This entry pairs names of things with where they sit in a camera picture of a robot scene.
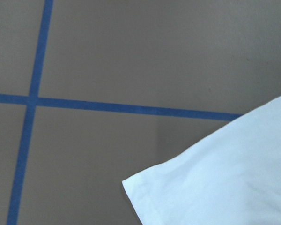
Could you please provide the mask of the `white long-sleeve printed shirt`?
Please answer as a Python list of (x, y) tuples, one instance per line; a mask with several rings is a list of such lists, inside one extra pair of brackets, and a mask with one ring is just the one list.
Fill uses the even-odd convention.
[(281, 225), (281, 96), (122, 184), (144, 225)]

